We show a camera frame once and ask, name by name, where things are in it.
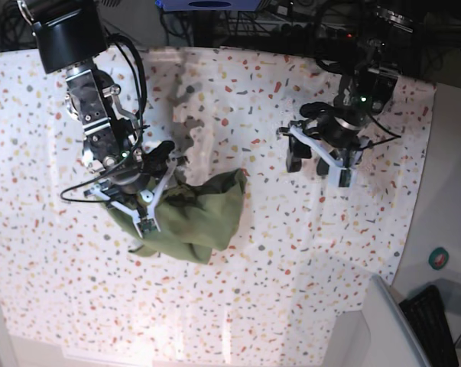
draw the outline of green bag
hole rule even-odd
[[[161,231],[140,239],[131,217],[116,209],[111,217],[142,246],[131,253],[142,257],[162,252],[179,260],[207,264],[212,250],[223,251],[237,232],[247,179],[242,170],[219,174],[204,185],[179,182],[164,192],[155,209]]]

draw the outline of table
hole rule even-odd
[[[136,109],[115,50],[96,62]],[[136,240],[61,188],[89,175],[63,75],[35,51],[0,55],[0,297],[11,334],[69,354],[228,365],[319,365],[338,315],[362,306],[372,274],[392,282],[424,165],[435,89],[401,79],[380,121],[403,138],[368,151],[358,183],[328,187],[317,159],[287,174],[275,132],[339,77],[312,60],[240,50],[144,55],[146,143],[172,137],[189,184],[245,170],[245,211],[209,265],[127,253]],[[371,125],[374,140],[382,133]]]

